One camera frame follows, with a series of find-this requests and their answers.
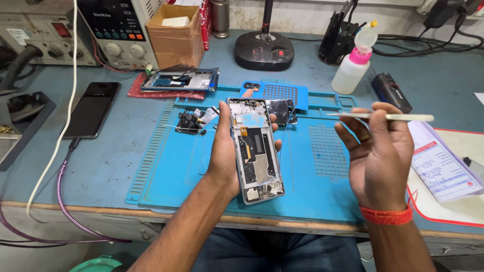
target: desk lamp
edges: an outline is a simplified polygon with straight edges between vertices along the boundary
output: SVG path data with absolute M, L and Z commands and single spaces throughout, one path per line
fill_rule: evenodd
M 266 0 L 260 31 L 241 35 L 235 42 L 235 62 L 243 68 L 282 71 L 294 59 L 292 42 L 279 33 L 270 33 L 273 0 Z

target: knob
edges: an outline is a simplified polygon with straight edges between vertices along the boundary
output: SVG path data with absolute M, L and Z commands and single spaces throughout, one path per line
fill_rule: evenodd
M 55 46 L 52 46 L 51 48 L 49 48 L 49 50 L 47 51 L 47 54 L 49 54 L 49 56 L 51 56 L 55 59 L 60 58 L 64 55 L 62 53 L 62 50 L 58 47 L 55 47 Z
M 145 54 L 145 49 L 140 45 L 132 45 L 130 51 L 137 58 L 141 58 Z
M 71 56 L 71 58 L 73 58 L 74 57 L 74 51 L 69 51 L 69 56 Z M 76 59 L 79 59 L 82 56 L 84 56 L 84 53 L 82 53 L 82 51 L 78 49 L 77 54 L 76 54 Z
M 119 56 L 121 55 L 121 52 L 122 52 L 121 46 L 114 43 L 107 44 L 106 50 L 110 55 L 113 55 L 113 56 Z

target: blue silicone repair mat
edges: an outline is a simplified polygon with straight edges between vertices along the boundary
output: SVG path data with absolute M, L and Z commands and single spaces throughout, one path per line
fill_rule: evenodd
M 217 92 L 207 92 L 203 101 L 169 99 L 126 203 L 179 207 L 207 170 L 214 131 L 189 135 L 164 125 L 176 126 L 178 114 L 186 108 L 218 106 L 219 101 L 236 97 L 239 91 L 239 86 L 220 85 Z M 297 124 L 274 133 L 275 139 L 283 139 L 280 165 L 286 195 L 252 205 L 245 205 L 239 195 L 226 212 L 360 221 L 358 202 L 349 186 L 348 151 L 333 129 L 338 119 L 326 115 L 354 106 L 352 96 L 309 92 L 308 110 L 296 114 Z M 217 122 L 218 117 L 206 129 L 213 129 Z

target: hand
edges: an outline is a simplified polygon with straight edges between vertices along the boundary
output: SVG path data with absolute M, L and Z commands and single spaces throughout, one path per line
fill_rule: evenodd
M 242 97 L 251 97 L 252 90 L 247 90 Z M 220 116 L 218 119 L 217 132 L 212 145 L 212 155 L 210 156 L 210 164 L 205 174 L 207 182 L 217 186 L 217 188 L 225 188 L 225 192 L 234 198 L 240 192 L 239 175 L 237 173 L 237 165 L 235 161 L 235 146 L 234 140 L 230 135 L 230 108 L 228 105 L 220 101 L 218 104 Z M 275 124 L 276 116 L 271 114 L 272 131 L 276 131 L 279 126 Z M 276 140 L 274 142 L 277 151 L 281 149 L 282 141 Z
M 340 123 L 334 126 L 349 151 L 349 183 L 360 205 L 378 211 L 404 211 L 405 188 L 413 155 L 413 139 L 406 121 L 387 121 L 385 114 L 402 112 L 388 103 L 375 102 L 369 120 L 370 132 L 351 117 L 340 120 L 354 132 L 358 141 Z M 352 113 L 368 113 L 354 108 Z

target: wooden desk edge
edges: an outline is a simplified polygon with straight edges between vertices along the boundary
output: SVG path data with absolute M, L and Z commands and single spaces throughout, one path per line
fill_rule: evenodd
M 19 201 L 3 201 L 2 206 L 25 208 L 26 202 Z M 56 204 L 42 204 L 33 203 L 31 209 L 44 209 L 44 210 L 60 210 Z M 129 216 L 143 216 L 152 218 L 166 218 L 169 219 L 173 216 L 172 213 L 158 213 L 150 210 L 131 210 L 131 209 L 119 209 L 119 208 L 98 208 L 98 207 L 85 207 L 85 206 L 66 206 L 66 209 L 71 212 L 92 212 L 92 213 L 104 213 L 104 214 L 117 214 L 117 215 L 129 215 Z M 294 222 L 283 221 L 274 219 L 262 219 L 252 217 L 240 217 L 240 216 L 228 216 L 222 215 L 219 223 L 229 224 L 246 224 L 246 225 L 259 225 L 259 226 L 271 226 L 271 227 L 292 227 L 300 229 L 318 229 L 318 230 L 333 230 L 333 231 L 348 231 L 357 233 L 367 233 L 366 227 L 363 226 L 350 226 L 344 224 L 333 223 L 312 223 L 312 222 Z M 484 234 L 473 233 L 460 233 L 460 232 L 448 232 L 438 230 L 420 230 L 420 234 L 424 237 L 439 237 L 439 238 L 457 238 L 457 239 L 470 239 L 470 240 L 484 240 Z

